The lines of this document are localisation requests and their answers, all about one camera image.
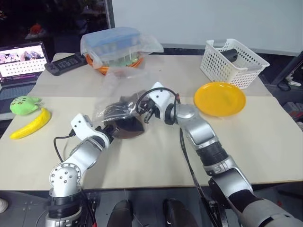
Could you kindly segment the bagged plastic container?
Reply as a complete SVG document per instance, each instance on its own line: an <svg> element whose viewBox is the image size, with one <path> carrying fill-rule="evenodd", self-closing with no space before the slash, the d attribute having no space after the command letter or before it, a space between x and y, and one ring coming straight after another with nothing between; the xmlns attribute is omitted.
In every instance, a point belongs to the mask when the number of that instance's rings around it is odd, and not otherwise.
<svg viewBox="0 0 303 227"><path fill-rule="evenodd" d="M141 47L139 49L139 60L126 67L137 68L140 66L145 56L152 54L154 52L159 52L159 53L164 52L163 46L155 37L140 32L140 40L141 40ZM84 57L86 58L88 65L90 65L93 68L91 58L89 56L84 56ZM110 68L115 68L115 67L101 67L94 69L99 71L103 75L106 75Z"/></svg>

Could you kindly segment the open laptop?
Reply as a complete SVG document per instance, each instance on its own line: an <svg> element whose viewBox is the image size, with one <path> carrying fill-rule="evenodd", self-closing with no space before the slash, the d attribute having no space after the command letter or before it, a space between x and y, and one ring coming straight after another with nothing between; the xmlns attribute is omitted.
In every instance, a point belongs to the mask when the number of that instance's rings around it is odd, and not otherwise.
<svg viewBox="0 0 303 227"><path fill-rule="evenodd" d="M48 62L41 41L0 46L0 121L14 118L11 101L33 89Z"/></svg>

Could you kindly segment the black cylinder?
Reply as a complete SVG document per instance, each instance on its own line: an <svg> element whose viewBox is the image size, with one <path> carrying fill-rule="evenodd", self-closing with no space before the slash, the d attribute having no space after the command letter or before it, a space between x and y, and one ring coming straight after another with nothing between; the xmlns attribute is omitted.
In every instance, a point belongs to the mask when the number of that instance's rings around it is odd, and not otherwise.
<svg viewBox="0 0 303 227"><path fill-rule="evenodd" d="M238 58L238 52L236 49L230 49L226 51L222 51L221 54L229 61L235 62Z"/></svg>

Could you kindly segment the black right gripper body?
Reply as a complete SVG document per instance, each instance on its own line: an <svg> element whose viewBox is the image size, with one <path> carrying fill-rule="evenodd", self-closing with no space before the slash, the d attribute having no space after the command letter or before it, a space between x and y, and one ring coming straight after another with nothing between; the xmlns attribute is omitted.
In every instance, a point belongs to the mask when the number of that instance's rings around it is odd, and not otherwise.
<svg viewBox="0 0 303 227"><path fill-rule="evenodd" d="M159 118L159 109L156 106L155 102L151 98L144 99L145 101L145 115L148 111L154 111L154 116Z"/></svg>

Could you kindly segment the black handheld controller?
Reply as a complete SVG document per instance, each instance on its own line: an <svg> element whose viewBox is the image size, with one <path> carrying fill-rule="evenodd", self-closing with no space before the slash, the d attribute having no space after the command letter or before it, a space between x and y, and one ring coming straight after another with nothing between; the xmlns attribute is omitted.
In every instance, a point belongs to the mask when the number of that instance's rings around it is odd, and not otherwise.
<svg viewBox="0 0 303 227"><path fill-rule="evenodd" d="M45 69L53 76L60 76L68 71L87 65L86 58L79 52L68 57L46 63Z"/></svg>

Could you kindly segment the yellow toy banana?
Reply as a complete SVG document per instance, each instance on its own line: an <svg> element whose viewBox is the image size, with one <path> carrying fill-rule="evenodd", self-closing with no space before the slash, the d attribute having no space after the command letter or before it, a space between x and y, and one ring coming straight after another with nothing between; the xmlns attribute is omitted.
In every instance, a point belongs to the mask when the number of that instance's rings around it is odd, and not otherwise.
<svg viewBox="0 0 303 227"><path fill-rule="evenodd" d="M10 138L12 140L18 140L33 134L44 127L50 121L51 117L52 114L48 109L41 108L41 113L31 123L13 132Z"/></svg>

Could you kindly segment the green plush toy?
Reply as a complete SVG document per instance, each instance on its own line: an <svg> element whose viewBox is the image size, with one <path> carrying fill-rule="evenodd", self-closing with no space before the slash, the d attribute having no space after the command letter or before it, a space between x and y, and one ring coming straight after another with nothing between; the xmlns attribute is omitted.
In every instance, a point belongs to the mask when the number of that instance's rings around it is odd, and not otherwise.
<svg viewBox="0 0 303 227"><path fill-rule="evenodd" d="M19 96L10 103L10 110L15 115L27 115L39 108L42 99L32 96Z"/></svg>

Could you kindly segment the clear plastic bag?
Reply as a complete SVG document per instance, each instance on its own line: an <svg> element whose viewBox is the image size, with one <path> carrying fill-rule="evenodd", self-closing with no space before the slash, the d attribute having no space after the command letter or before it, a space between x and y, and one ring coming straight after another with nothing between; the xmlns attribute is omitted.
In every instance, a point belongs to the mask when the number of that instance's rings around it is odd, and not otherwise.
<svg viewBox="0 0 303 227"><path fill-rule="evenodd" d="M111 68L99 89L92 114L95 124L141 117L135 110L139 97L152 86L149 72L136 68Z"/></svg>

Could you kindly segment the yellow plate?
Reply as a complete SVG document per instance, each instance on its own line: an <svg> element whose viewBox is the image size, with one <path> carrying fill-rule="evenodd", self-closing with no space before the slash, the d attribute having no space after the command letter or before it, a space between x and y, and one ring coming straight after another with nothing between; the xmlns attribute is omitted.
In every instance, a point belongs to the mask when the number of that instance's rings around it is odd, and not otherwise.
<svg viewBox="0 0 303 227"><path fill-rule="evenodd" d="M246 96L232 84L211 82L195 92L194 104L209 116L228 117L239 113L245 107Z"/></svg>

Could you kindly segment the white perforated plastic basket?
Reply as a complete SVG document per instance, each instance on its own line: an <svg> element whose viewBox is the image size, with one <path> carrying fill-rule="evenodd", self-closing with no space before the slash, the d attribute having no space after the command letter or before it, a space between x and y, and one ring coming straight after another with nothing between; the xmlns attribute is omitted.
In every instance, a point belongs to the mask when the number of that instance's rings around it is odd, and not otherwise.
<svg viewBox="0 0 303 227"><path fill-rule="evenodd" d="M236 49L238 58L229 62L222 51ZM200 70L212 82L226 82L246 89L270 64L236 39L207 40Z"/></svg>

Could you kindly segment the clear container with blue lid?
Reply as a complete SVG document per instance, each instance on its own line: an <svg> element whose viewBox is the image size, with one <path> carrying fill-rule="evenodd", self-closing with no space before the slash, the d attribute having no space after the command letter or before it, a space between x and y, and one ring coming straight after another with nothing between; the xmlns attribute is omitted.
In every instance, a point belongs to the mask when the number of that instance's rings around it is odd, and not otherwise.
<svg viewBox="0 0 303 227"><path fill-rule="evenodd" d="M139 60L140 32L130 27L117 27L82 36L80 52L89 56L93 68L124 67Z"/></svg>

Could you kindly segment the dark rounded shape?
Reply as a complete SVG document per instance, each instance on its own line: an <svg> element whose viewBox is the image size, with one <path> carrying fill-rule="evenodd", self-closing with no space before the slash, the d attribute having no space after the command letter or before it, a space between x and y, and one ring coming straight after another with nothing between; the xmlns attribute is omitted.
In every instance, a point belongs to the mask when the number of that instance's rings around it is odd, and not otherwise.
<svg viewBox="0 0 303 227"><path fill-rule="evenodd" d="M132 202L122 200L118 202L109 217L107 227L132 227L134 210Z"/></svg>

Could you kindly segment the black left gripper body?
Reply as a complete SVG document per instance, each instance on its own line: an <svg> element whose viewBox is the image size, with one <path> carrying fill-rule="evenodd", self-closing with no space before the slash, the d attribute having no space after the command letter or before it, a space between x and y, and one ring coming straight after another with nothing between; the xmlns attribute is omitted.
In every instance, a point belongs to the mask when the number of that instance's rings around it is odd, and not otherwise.
<svg viewBox="0 0 303 227"><path fill-rule="evenodd" d="M104 128L98 126L95 128L95 130L105 134L108 137L109 141L113 141L114 127L112 125L106 125Z"/></svg>

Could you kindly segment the black item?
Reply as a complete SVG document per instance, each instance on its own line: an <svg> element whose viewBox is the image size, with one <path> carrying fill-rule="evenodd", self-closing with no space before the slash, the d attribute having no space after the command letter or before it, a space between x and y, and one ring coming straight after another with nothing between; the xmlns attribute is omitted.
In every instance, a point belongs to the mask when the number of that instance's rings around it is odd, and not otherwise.
<svg viewBox="0 0 303 227"><path fill-rule="evenodd" d="M130 139L144 133L141 116L136 112L136 102L145 91L131 96L121 96L119 101L108 105L103 111L103 124L119 128L120 139Z"/></svg>

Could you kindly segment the grey window frame post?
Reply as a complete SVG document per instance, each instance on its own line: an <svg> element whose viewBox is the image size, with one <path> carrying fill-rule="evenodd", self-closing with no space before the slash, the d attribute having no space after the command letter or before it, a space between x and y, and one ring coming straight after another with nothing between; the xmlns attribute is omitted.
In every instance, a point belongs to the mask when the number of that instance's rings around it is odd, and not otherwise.
<svg viewBox="0 0 303 227"><path fill-rule="evenodd" d="M106 17L107 17L107 25L108 28L115 28L115 20L114 20L114 12L112 0L105 0L105 9L106 9Z"/></svg>

